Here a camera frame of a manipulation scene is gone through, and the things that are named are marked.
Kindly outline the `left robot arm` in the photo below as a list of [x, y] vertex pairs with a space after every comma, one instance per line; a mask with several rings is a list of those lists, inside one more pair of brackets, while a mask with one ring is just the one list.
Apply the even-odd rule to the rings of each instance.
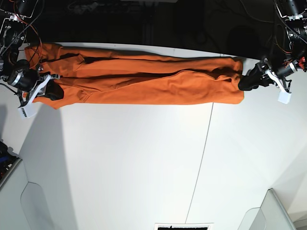
[[289, 76], [307, 71], [307, 2], [305, 0], [274, 0], [272, 45], [269, 53], [243, 76], [238, 84], [241, 91], [259, 86], [275, 85], [291, 94]]

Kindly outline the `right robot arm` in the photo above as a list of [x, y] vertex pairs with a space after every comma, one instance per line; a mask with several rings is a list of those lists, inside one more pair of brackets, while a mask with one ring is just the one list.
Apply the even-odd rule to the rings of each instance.
[[42, 41], [32, 48], [38, 60], [19, 59], [20, 47], [26, 42], [27, 30], [34, 27], [45, 7], [43, 0], [2, 0], [0, 14], [4, 17], [0, 27], [0, 79], [1, 84], [18, 96], [20, 107], [32, 103], [37, 97], [53, 101], [63, 99], [63, 89], [54, 82], [58, 74], [45, 73], [41, 65]]

